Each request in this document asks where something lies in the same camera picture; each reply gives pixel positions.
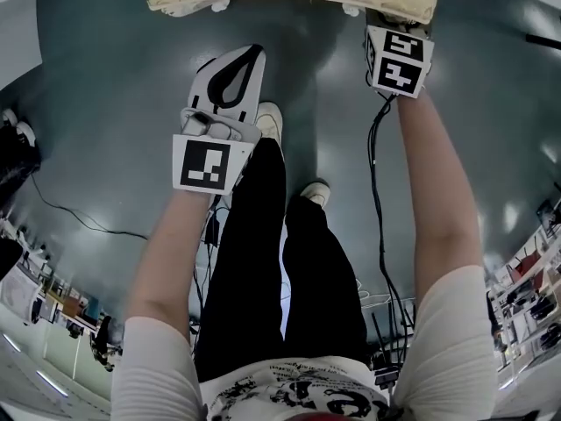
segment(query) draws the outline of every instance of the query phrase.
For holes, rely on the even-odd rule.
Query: leg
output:
[[[232,197],[195,351],[200,382],[282,356],[279,244],[286,198],[279,144],[261,139]]]
[[[293,197],[282,259],[292,295],[285,347],[291,357],[338,355],[366,362],[366,324],[351,263],[322,205]]]

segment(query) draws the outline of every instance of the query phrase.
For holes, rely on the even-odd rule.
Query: forearm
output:
[[[419,237],[479,236],[470,184],[436,108],[425,91],[398,97],[401,133]]]
[[[209,195],[175,190],[138,265],[128,317],[150,317],[188,339],[188,296]]]

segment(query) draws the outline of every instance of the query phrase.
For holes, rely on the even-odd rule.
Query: shoe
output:
[[[306,186],[300,196],[308,198],[312,203],[319,204],[322,209],[325,209],[327,202],[330,199],[331,190],[323,182],[312,182]]]
[[[262,138],[275,139],[281,146],[282,114],[275,103],[259,103],[255,125],[261,130]]]

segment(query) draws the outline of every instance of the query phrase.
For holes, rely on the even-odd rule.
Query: wire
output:
[[[378,130],[380,129],[381,120],[391,111],[391,107],[392,107],[391,103],[393,102],[395,97],[396,97],[395,94],[393,94],[389,97],[384,97],[386,102],[384,103],[384,105],[382,106],[382,108],[380,109],[380,111],[378,112],[376,117],[374,118],[373,124],[370,127],[370,130],[368,131],[367,152],[368,152],[368,163],[369,163],[369,166],[370,166],[370,175],[371,175],[371,180],[372,180],[372,193],[373,193],[373,197],[374,197],[374,204],[376,206],[376,215],[377,215],[377,218],[378,218],[378,226],[379,226],[379,229],[380,229],[380,254],[379,254],[379,257],[380,257],[380,272],[383,274],[384,278],[386,279],[387,290],[388,290],[388,293],[390,295],[390,308],[392,309],[393,319],[395,319],[395,303],[394,303],[394,298],[395,298],[395,300],[397,302],[397,305],[399,307],[400,313],[401,313],[401,319],[405,323],[406,315],[405,315],[405,311],[403,309],[403,304],[401,303],[401,299],[399,297],[397,289],[395,288],[394,283],[392,282],[391,278],[389,277],[389,275],[387,273],[387,269],[386,269],[382,208],[381,208],[380,195],[378,193],[378,186],[377,186],[377,180],[376,180],[376,139],[378,137]],[[390,334],[393,334],[393,330],[394,330],[393,328],[394,327],[391,326],[391,323],[392,323],[392,318],[390,318]],[[391,348],[391,345],[392,345],[393,341],[394,341],[394,339],[391,338],[390,339],[390,348]],[[407,327],[406,327],[405,335],[404,335],[404,342],[403,342],[403,350],[402,350],[402,356],[403,356],[404,360],[407,356],[407,343],[408,343],[408,335],[407,335]]]
[[[43,194],[41,193],[41,190],[39,190],[39,186],[37,185],[37,182],[35,181],[35,175],[32,175],[32,181],[33,181],[33,185],[35,186],[35,189],[37,190],[37,193],[39,194],[39,198],[41,198],[41,200],[43,201],[43,203],[45,203],[47,206],[50,206],[54,209],[60,209],[62,211],[68,212],[70,215],[72,215],[76,220],[78,220],[82,225],[84,225],[85,227],[87,227],[88,229],[90,229],[91,231],[98,231],[98,232],[105,232],[106,234],[114,234],[114,235],[129,235],[131,237],[138,237],[139,239],[144,239],[144,240],[148,240],[146,235],[143,234],[138,234],[136,232],[130,232],[130,231],[112,231],[111,229],[107,229],[103,226],[101,226],[99,223],[97,223],[91,216],[89,216],[88,214],[86,214],[85,212],[82,212],[81,210],[77,210],[77,209],[69,209],[68,207],[64,207],[64,206],[59,206],[58,204],[52,204],[49,203],[44,197]],[[89,218],[92,222],[94,222],[97,226],[99,226],[101,229],[97,229],[94,227],[91,227],[89,225],[86,225],[86,223],[84,223],[84,221],[78,217],[75,213],[76,212],[80,212],[84,217]]]

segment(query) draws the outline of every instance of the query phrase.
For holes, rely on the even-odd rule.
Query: gray floor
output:
[[[558,16],[531,0],[439,0],[434,17],[427,87],[472,181],[490,268],[537,228],[544,198],[558,197],[561,53],[522,36],[561,39]],[[37,133],[45,156],[37,181],[48,200],[111,229],[149,233],[171,192],[171,136],[195,71],[260,43],[261,99],[284,114],[289,191],[316,176],[330,184],[333,232],[363,289],[386,292],[366,160],[382,100],[365,85],[362,17],[309,0],[234,1],[225,12],[185,18],[152,12],[146,0],[38,0],[38,19],[44,64],[2,100]],[[414,228],[396,121],[393,110],[378,163],[387,268],[405,297],[413,295]],[[144,242],[82,228],[46,207],[29,183],[15,207],[46,240],[58,274],[121,314]]]

